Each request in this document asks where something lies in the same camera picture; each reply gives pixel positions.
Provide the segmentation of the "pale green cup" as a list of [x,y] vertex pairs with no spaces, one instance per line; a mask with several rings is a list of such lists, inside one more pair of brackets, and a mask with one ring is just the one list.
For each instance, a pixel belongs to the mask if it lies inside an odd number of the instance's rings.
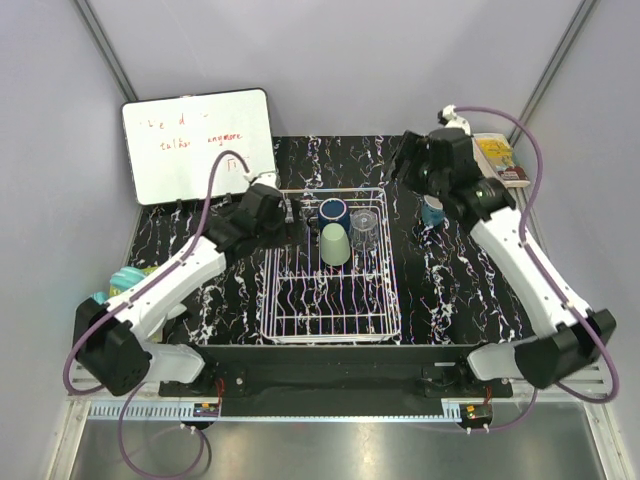
[[332,267],[344,265],[350,258],[351,248],[346,230],[338,223],[324,227],[320,238],[322,261]]

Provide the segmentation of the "light blue dotted mug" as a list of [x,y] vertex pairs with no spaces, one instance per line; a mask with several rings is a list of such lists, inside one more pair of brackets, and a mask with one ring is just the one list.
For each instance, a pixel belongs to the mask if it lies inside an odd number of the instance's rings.
[[445,217],[441,202],[435,197],[424,195],[421,206],[421,216],[425,226],[431,228],[439,226]]

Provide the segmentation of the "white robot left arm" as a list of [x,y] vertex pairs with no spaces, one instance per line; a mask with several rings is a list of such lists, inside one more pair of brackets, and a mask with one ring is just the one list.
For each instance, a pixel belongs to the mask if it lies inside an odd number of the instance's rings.
[[76,309],[71,357],[114,396],[144,382],[176,382],[196,396],[215,386],[217,362],[200,347],[152,342],[172,310],[202,284],[259,249],[300,240],[301,204],[255,183],[216,210],[205,206],[186,245],[133,287]]

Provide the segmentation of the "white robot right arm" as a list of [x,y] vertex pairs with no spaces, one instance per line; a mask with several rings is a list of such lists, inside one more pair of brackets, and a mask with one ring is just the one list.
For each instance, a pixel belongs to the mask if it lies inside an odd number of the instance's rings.
[[577,295],[521,228],[514,197],[477,165],[471,135],[461,128],[427,135],[405,131],[384,174],[386,180],[440,202],[446,217],[496,264],[531,323],[528,338],[472,350],[453,374],[460,393],[476,396],[490,380],[501,378],[546,389],[602,359],[600,349],[616,329],[613,315],[593,310]]

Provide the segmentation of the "dark blue ceramic mug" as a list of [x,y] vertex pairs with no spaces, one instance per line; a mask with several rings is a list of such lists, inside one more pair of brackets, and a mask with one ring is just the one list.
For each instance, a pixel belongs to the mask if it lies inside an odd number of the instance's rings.
[[328,198],[324,200],[318,207],[317,219],[320,230],[330,224],[339,224],[346,232],[350,230],[350,211],[343,199]]

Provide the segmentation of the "yellow paperback book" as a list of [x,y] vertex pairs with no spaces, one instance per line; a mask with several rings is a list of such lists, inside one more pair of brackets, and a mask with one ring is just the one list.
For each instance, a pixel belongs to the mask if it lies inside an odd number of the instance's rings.
[[473,136],[474,158],[486,177],[494,177],[506,188],[526,188],[530,179],[516,162],[507,138],[499,133],[477,133]]

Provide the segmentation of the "clear glass right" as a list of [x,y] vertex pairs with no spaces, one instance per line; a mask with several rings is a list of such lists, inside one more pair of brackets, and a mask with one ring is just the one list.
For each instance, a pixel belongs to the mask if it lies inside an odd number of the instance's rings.
[[377,247],[379,241],[378,216],[369,209],[358,209],[351,215],[351,246],[366,252]]

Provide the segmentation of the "white dry-erase board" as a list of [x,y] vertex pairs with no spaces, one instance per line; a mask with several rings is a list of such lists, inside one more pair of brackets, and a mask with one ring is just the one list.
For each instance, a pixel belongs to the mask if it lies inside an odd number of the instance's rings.
[[276,171],[266,92],[261,88],[131,102],[123,130],[137,202],[203,200],[242,193],[247,180]]

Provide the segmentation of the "teal headphones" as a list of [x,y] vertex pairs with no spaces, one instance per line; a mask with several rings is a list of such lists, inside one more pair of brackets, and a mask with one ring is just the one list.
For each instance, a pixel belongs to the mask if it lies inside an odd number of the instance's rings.
[[125,266],[113,273],[109,280],[107,292],[99,291],[91,295],[91,299],[98,304],[104,304],[113,296],[119,295],[123,291],[137,285],[146,278],[146,273],[138,268]]

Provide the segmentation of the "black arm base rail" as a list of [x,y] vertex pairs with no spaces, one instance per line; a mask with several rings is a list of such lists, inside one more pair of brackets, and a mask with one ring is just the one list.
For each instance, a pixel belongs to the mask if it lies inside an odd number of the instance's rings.
[[472,376],[460,345],[208,346],[207,389],[163,382],[162,397],[211,398],[222,389],[225,420],[328,420],[381,417],[450,419],[445,400],[506,399],[508,381]]

